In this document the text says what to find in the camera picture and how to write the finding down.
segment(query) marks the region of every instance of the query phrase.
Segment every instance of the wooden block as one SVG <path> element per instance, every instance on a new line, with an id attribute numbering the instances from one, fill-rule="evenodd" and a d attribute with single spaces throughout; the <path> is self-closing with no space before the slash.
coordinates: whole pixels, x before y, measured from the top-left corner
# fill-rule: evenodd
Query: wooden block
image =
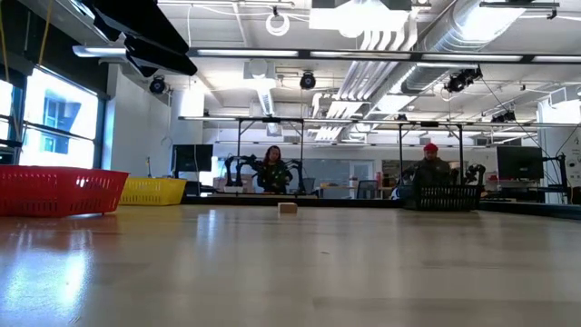
<path id="1" fill-rule="evenodd" d="M 296 203 L 279 203 L 279 213 L 297 213 L 298 210 Z"/>

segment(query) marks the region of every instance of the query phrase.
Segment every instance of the security camera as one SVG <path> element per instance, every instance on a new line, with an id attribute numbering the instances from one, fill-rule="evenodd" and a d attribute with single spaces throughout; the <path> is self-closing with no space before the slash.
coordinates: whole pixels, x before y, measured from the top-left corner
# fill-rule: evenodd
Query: security camera
<path id="1" fill-rule="evenodd" d="M 164 76 L 155 76 L 152 80 L 152 83 L 149 84 L 149 91 L 152 94 L 164 94 L 167 91 L 167 84 L 164 80 Z"/>
<path id="2" fill-rule="evenodd" d="M 310 90 L 315 87 L 317 80 L 312 72 L 304 72 L 300 79 L 300 88 L 303 90 Z"/>

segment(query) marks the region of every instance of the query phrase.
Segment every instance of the woman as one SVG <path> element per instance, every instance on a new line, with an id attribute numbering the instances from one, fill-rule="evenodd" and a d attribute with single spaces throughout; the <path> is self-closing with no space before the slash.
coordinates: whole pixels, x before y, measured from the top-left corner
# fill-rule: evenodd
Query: woman
<path id="1" fill-rule="evenodd" d="M 257 184 L 265 193 L 287 192 L 286 184 L 292 180 L 292 174 L 281 160 L 281 149 L 273 145 L 264 155 L 263 169 L 258 174 Z"/>

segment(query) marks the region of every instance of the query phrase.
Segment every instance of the red beanie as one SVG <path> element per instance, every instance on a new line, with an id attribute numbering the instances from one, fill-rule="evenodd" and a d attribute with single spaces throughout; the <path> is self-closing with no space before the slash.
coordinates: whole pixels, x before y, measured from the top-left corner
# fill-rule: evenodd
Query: red beanie
<path id="1" fill-rule="evenodd" d="M 426 144 L 424 151 L 437 151 L 438 147 L 435 144 Z"/>

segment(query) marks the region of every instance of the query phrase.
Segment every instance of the ceiling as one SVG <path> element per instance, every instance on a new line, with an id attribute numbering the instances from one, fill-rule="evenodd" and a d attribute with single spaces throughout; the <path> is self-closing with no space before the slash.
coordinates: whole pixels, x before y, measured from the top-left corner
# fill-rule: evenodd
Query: ceiling
<path id="1" fill-rule="evenodd" d="M 46 15 L 46 0 L 20 0 L 41 16 Z M 419 31 L 436 19 L 438 14 L 451 0 L 431 0 L 432 8 L 419 15 Z M 579 17 L 581 20 L 581 1 L 559 0 L 560 16 Z M 294 9 L 281 9 L 282 13 L 306 15 L 310 0 L 294 1 Z M 290 31 L 284 36 L 273 36 L 265 28 L 265 20 L 270 8 L 240 7 L 241 25 L 238 24 L 233 8 L 215 6 L 211 10 L 202 7 L 179 5 L 160 5 L 163 12 L 173 23 L 186 42 L 191 38 L 192 46 L 222 47 L 259 47 L 259 48 L 359 48 L 361 37 L 349 39 L 337 31 L 311 30 L 308 23 L 291 19 Z M 191 8 L 189 23 L 191 36 L 188 36 L 188 8 Z M 547 12 L 527 12 L 525 15 L 546 15 Z M 102 45 L 103 40 L 94 32 L 91 22 L 77 14 L 69 0 L 54 0 L 53 24 L 83 45 Z M 578 54 L 581 52 L 581 21 L 557 18 L 521 18 L 511 25 L 504 34 L 489 44 L 485 52 L 528 52 Z M 240 59 L 193 59 L 199 68 L 197 77 L 189 78 L 167 74 L 166 81 L 174 88 L 187 88 L 191 83 L 202 79 L 212 90 L 206 96 L 206 105 L 211 109 L 221 107 L 248 107 L 256 102 L 256 92 L 246 89 L 241 83 L 244 60 Z M 301 91 L 299 80 L 302 72 L 311 70 L 317 77 L 320 90 L 337 89 L 350 68 L 350 62 L 332 61 L 275 61 L 277 74 L 283 76 L 278 88 L 272 90 L 275 102 L 310 104 L 314 91 Z M 483 65 L 483 74 L 488 86 L 495 92 L 498 100 L 505 102 L 515 98 L 519 120 L 535 119 L 536 100 L 546 96 L 534 89 L 547 89 L 556 84 L 581 83 L 581 66 L 539 66 L 539 65 Z M 408 112 L 408 119 L 434 119 L 456 117 L 457 119 L 476 119 L 485 110 L 493 109 L 498 100 L 482 83 L 470 86 L 463 94 L 455 94 L 448 99 L 447 92 L 441 92 L 436 85 L 428 92 L 431 96 L 421 96 Z"/>

